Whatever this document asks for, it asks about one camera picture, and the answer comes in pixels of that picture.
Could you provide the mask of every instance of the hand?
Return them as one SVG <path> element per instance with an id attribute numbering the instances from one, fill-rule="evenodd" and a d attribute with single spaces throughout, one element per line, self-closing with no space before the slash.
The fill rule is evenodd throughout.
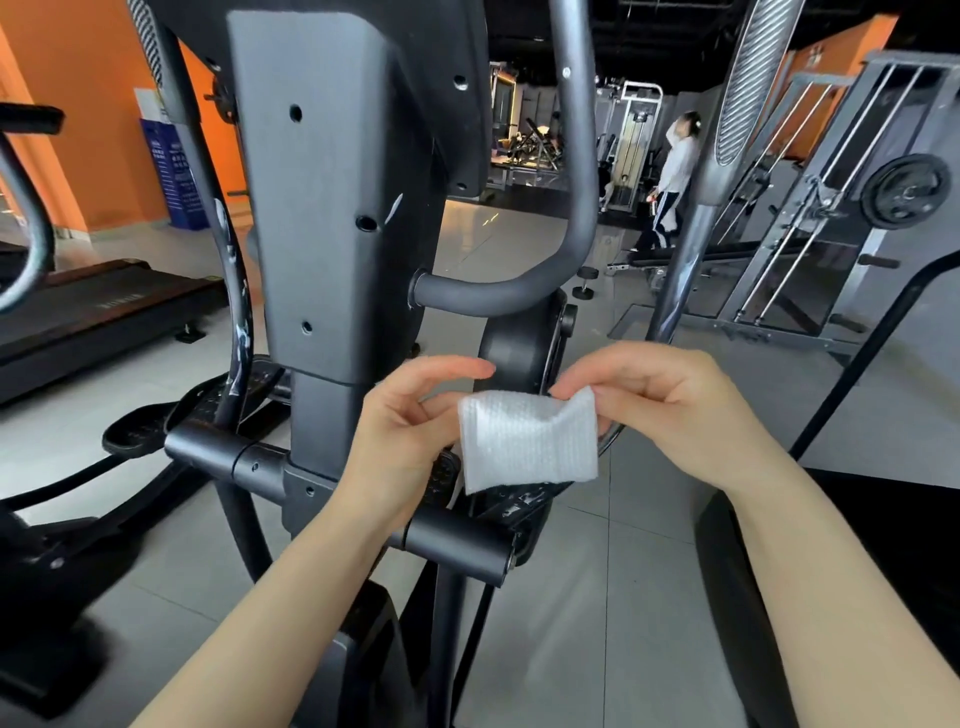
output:
<path id="1" fill-rule="evenodd" d="M 682 471 L 729 492 L 796 468 L 713 358 L 664 344 L 620 342 L 588 354 L 550 393 L 592 385 L 600 431 L 611 421 L 649 437 Z"/>
<path id="2" fill-rule="evenodd" d="M 423 397 L 442 381 L 486 379 L 494 369 L 469 356 L 421 356 L 399 366 L 364 397 L 334 496 L 372 518 L 386 540 L 413 516 L 437 455 L 460 438 L 457 402 L 467 394 Z"/>

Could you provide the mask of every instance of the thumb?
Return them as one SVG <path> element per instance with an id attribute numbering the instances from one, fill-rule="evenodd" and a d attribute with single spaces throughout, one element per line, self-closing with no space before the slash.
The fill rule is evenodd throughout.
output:
<path id="1" fill-rule="evenodd" d="M 593 384 L 591 389 L 598 415 L 631 427 L 651 440 L 658 439 L 675 414 L 671 411 L 675 405 L 648 400 L 619 387 Z"/>
<path id="2" fill-rule="evenodd" d="M 432 420 L 417 425 L 416 430 L 423 448 L 436 455 L 447 445 L 453 445 L 460 439 L 460 418 L 457 416 L 457 408 L 453 406 L 446 409 Z"/>

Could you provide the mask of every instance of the black ceiling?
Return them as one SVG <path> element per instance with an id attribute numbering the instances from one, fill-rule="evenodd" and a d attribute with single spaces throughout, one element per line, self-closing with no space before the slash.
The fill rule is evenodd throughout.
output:
<path id="1" fill-rule="evenodd" d="M 591 0 L 602 77 L 661 84 L 667 93 L 723 81 L 748 0 Z M 547 0 L 485 0 L 490 55 L 520 79 L 553 84 Z M 900 15 L 888 47 L 960 51 L 947 0 L 807 0 L 791 41 L 803 48 L 878 12 Z"/>

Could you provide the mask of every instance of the left hand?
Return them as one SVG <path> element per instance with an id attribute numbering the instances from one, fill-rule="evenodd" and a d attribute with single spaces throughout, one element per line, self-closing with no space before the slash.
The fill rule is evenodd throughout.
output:
<path id="1" fill-rule="evenodd" d="M 467 393 L 423 398 L 442 381 L 486 379 L 494 370 L 470 356 L 421 356 L 397 367 L 364 397 L 334 496 L 372 518 L 386 540 L 413 516 L 440 451 L 460 438 L 457 403 Z"/>

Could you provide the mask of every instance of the white jacket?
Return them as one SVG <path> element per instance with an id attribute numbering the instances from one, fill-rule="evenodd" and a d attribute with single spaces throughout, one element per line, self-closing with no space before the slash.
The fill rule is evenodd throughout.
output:
<path id="1" fill-rule="evenodd" d="M 679 192 L 684 194 L 686 186 L 690 184 L 690 175 L 697 163 L 697 138 L 686 136 L 680 139 L 677 136 L 677 122 L 670 125 L 666 131 L 666 140 L 670 142 L 670 153 L 666 156 L 663 169 L 660 171 L 660 181 L 657 189 L 660 192 Z"/>

